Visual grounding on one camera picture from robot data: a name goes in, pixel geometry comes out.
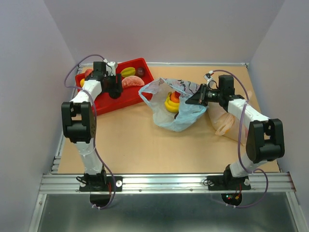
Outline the yellow banana bunch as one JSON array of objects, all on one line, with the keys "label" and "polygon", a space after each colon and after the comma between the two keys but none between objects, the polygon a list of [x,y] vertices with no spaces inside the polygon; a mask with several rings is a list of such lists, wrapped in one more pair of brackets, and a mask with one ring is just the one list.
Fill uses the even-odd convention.
[{"label": "yellow banana bunch", "polygon": [[170,95],[167,96],[165,100],[165,108],[171,113],[179,112],[180,103],[174,103],[170,100]]}]

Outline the red apple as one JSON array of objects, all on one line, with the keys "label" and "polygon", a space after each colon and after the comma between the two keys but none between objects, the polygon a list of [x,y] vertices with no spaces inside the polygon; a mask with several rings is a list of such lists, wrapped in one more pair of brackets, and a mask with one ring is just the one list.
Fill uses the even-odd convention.
[{"label": "red apple", "polygon": [[178,99],[178,98],[179,98],[179,96],[180,96],[180,93],[179,93],[179,92],[177,92],[177,91],[175,91],[175,92],[174,92],[174,96],[175,96],[175,98],[177,98],[177,99]]}]

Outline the light blue plastic bag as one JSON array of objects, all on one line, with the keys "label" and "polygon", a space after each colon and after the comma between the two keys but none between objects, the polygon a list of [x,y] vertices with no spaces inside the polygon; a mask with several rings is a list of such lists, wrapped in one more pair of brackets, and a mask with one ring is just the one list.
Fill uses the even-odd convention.
[{"label": "light blue plastic bag", "polygon": [[205,106],[186,103],[199,87],[197,83],[182,79],[158,78],[143,86],[139,96],[151,108],[157,126],[180,132],[207,110]]}]

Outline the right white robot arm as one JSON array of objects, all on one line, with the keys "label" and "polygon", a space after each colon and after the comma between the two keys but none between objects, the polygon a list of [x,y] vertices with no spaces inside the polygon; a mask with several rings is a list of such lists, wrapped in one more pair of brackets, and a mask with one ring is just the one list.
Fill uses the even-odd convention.
[{"label": "right white robot arm", "polygon": [[207,106],[218,103],[226,112],[239,119],[239,126],[248,130],[244,155],[229,164],[222,175],[208,179],[210,190],[233,190],[238,186],[250,187],[248,174],[260,165],[281,158],[285,154],[283,123],[270,119],[249,105],[249,98],[235,94],[236,77],[227,73],[219,76],[219,85],[211,87],[212,72],[205,75],[207,83],[202,84],[186,103]]}]

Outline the orange mango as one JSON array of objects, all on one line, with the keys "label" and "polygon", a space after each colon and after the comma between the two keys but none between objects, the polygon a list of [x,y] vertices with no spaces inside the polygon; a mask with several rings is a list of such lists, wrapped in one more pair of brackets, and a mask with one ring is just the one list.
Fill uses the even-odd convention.
[{"label": "orange mango", "polygon": [[174,103],[179,103],[180,102],[179,97],[176,95],[176,92],[171,93],[170,100],[172,102],[174,102]]}]

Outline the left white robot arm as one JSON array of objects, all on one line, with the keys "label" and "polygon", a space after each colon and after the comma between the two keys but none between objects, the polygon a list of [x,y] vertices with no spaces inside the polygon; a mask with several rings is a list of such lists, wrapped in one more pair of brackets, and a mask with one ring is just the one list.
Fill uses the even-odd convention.
[{"label": "left white robot arm", "polygon": [[61,105],[63,134],[77,148],[84,164],[84,175],[77,180],[87,191],[112,190],[107,179],[105,164],[99,157],[95,145],[97,110],[95,99],[108,93],[117,99],[123,92],[121,75],[116,73],[118,64],[114,61],[96,61],[92,72],[85,77],[77,95]]}]

